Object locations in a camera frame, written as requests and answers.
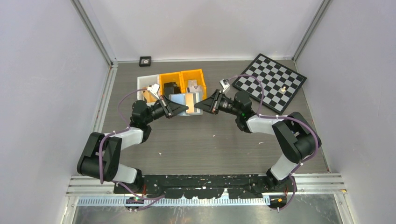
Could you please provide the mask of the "clear plastic card holder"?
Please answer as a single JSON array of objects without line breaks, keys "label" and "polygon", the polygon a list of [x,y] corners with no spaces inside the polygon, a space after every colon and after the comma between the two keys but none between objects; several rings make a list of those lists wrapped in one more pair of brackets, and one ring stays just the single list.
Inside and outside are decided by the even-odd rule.
[{"label": "clear plastic card holder", "polygon": [[170,94],[170,100],[188,107],[187,110],[179,113],[178,116],[195,116],[203,114],[201,109],[195,107],[195,104],[202,100],[202,92]]}]

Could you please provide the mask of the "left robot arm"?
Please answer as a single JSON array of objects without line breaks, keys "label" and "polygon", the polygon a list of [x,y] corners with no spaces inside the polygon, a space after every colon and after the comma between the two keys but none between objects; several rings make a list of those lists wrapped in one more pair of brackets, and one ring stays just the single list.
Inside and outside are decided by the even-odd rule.
[{"label": "left robot arm", "polygon": [[167,97],[160,97],[153,105],[147,105],[143,100],[135,101],[126,129],[89,135],[77,163],[77,172],[101,182],[123,182],[130,192],[140,192],[143,187],[141,170],[121,164],[121,151],[144,143],[152,130],[149,124],[154,120],[161,117],[170,119],[186,110],[188,106]]}]

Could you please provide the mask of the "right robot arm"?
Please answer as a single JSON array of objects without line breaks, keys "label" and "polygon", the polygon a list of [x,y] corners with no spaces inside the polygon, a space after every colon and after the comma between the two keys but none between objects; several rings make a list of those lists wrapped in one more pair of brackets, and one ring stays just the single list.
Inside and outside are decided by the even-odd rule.
[{"label": "right robot arm", "polygon": [[283,188],[290,174],[321,147],[321,139],[300,113],[280,117],[259,115],[252,109],[249,94],[245,91],[237,92],[234,99],[230,99],[216,90],[209,98],[196,103],[195,107],[210,114],[222,111],[235,115],[235,123],[243,132],[276,137],[282,154],[266,173],[265,181],[271,191]]}]

